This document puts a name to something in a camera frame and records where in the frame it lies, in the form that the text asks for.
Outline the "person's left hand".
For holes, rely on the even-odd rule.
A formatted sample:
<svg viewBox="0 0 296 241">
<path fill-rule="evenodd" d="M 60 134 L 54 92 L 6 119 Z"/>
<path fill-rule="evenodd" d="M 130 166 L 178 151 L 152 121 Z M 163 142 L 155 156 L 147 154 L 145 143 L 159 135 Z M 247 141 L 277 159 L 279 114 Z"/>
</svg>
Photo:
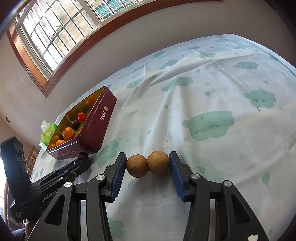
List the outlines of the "person's left hand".
<svg viewBox="0 0 296 241">
<path fill-rule="evenodd" d="M 28 241 L 30 234 L 31 234 L 32 230 L 34 229 L 37 222 L 38 222 L 37 220 L 26 222 L 26 224 L 25 224 L 25 241 Z"/>
</svg>

